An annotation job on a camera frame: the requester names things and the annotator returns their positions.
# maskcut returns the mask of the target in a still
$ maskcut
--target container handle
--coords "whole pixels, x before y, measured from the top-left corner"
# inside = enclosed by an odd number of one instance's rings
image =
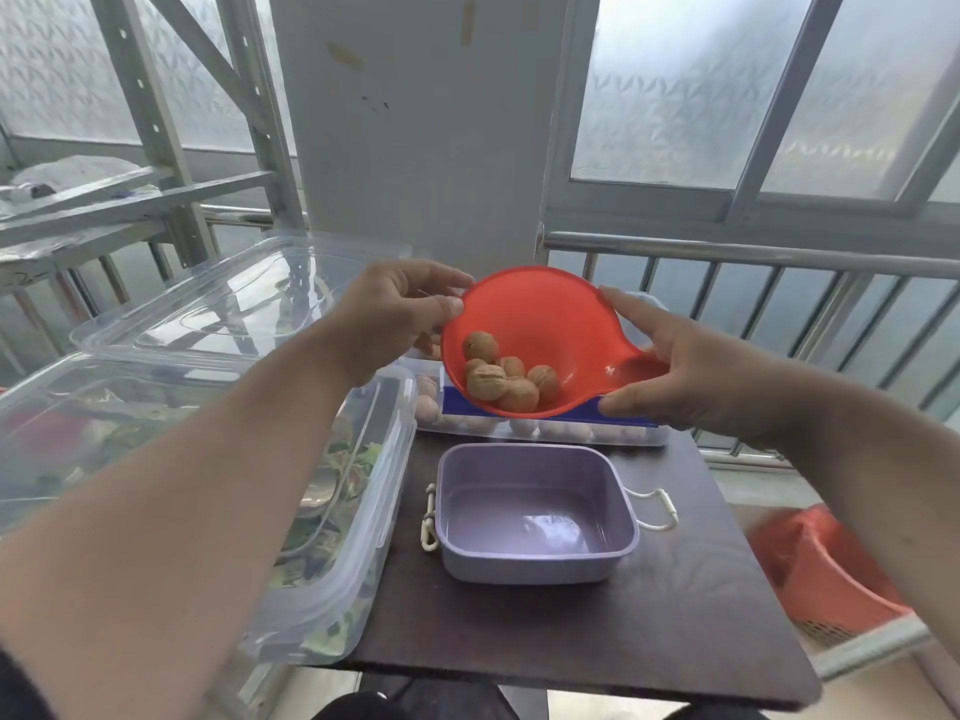
[[[650,525],[650,523],[644,523],[642,520],[637,520],[636,524],[640,526],[645,531],[653,531],[655,533],[662,533],[665,531],[670,531],[680,525],[680,519],[677,517],[677,508],[673,507],[673,500],[670,499],[670,496],[666,493],[666,490],[662,487],[658,487],[655,490],[650,492],[634,492],[628,487],[624,487],[624,490],[627,491],[628,496],[638,497],[640,499],[647,499],[648,497],[657,497],[659,501],[663,503],[663,508],[666,509],[667,514],[670,516],[670,522],[666,525]]]
[[[427,553],[433,553],[437,550],[440,542],[437,539],[437,531],[434,528],[437,507],[437,485],[429,483],[426,485],[426,512],[423,514],[423,521],[420,523],[420,547]]]

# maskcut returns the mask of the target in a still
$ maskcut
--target basket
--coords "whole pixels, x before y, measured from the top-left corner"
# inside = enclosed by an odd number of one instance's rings
[[[825,505],[777,515],[749,540],[787,617],[824,645],[912,614],[877,562]]]

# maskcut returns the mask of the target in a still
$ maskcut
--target dark pants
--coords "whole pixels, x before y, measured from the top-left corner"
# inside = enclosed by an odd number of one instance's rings
[[[395,702],[384,700],[376,692],[356,692],[330,702],[313,720],[413,720]],[[666,720],[764,720],[755,709],[724,704],[690,704],[669,715]]]

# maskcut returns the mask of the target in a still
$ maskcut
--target floor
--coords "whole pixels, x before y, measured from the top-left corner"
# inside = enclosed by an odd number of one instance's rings
[[[309,720],[332,699],[353,692],[354,672],[297,669],[270,715],[270,720]],[[548,694],[550,720],[660,720],[680,707],[677,702],[633,700],[574,692]],[[821,702],[800,715],[770,712],[770,718],[802,720],[955,720],[911,657],[843,677],[828,685]]]

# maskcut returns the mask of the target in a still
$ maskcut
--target dark wooden table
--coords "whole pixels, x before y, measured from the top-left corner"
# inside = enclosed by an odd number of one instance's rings
[[[468,439],[419,433],[363,637],[341,666],[384,675],[799,710],[820,697],[807,654],[690,435],[602,448],[624,484],[666,488],[670,532],[641,532],[605,583],[462,583],[421,548],[425,488]],[[637,517],[663,522],[655,500]]]

